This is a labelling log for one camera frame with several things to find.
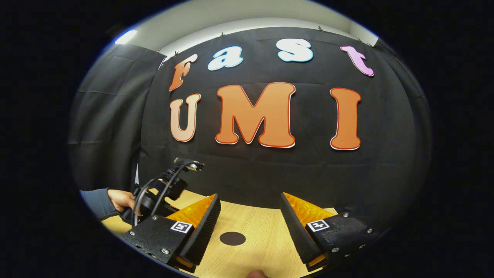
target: ceiling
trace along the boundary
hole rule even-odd
[[[257,27],[250,27],[251,29],[264,27],[263,22],[267,21],[262,21],[261,18],[296,19],[314,23],[315,28],[319,25],[335,28],[347,33],[348,37],[360,38],[371,45],[377,41],[376,35],[349,18],[308,0],[191,0],[132,26],[130,29],[136,30],[137,33],[128,43],[159,51],[203,29],[221,25],[223,30],[225,29],[223,26],[229,26],[225,23],[248,22],[239,20],[255,18],[259,19],[259,24]],[[283,22],[287,21],[279,20],[276,26],[285,26]]]

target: black circle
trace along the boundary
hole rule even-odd
[[[226,245],[240,245],[246,241],[246,237],[239,232],[226,232],[219,236],[219,240]]]

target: letter m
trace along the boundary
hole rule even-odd
[[[221,98],[221,128],[216,141],[221,144],[236,144],[239,136],[233,131],[233,123],[247,144],[264,121],[264,132],[259,143],[266,147],[290,148],[295,137],[290,134],[290,98],[295,86],[290,83],[268,84],[253,106],[240,85],[221,87],[217,95]]]

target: orange letter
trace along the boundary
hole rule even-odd
[[[194,54],[175,66],[175,75],[173,76],[173,80],[171,81],[171,85],[168,91],[171,92],[174,89],[180,87],[182,83],[184,83],[184,81],[182,80],[182,76],[186,76],[189,73],[190,63],[195,62],[196,60],[197,54]]]
[[[356,91],[334,88],[330,92],[338,107],[336,135],[331,139],[331,147],[340,150],[354,150],[360,147],[357,137],[357,104],[362,99]]]
[[[264,121],[264,133],[259,143],[266,147],[290,148],[295,145],[295,137],[290,134],[290,98],[295,86],[290,83],[268,84],[262,91],[255,106],[240,85],[222,87],[216,93],[221,98],[221,128],[216,141],[221,144],[235,144],[239,136],[233,132],[233,122],[237,122],[242,138],[247,144]]]
[[[175,140],[180,142],[187,142],[196,132],[196,111],[197,102],[201,99],[201,95],[198,93],[192,94],[187,97],[185,102],[189,105],[189,115],[187,117],[187,128],[185,130],[180,129],[180,107],[183,101],[176,99],[170,103],[171,115],[170,115],[170,129],[171,135]]]

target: pink letter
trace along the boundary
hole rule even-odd
[[[371,68],[366,67],[364,64],[366,57],[362,53],[358,53],[355,48],[351,46],[342,46],[340,49],[348,53],[348,56],[352,59],[353,64],[360,70],[360,72],[367,76],[374,76],[374,71]]]

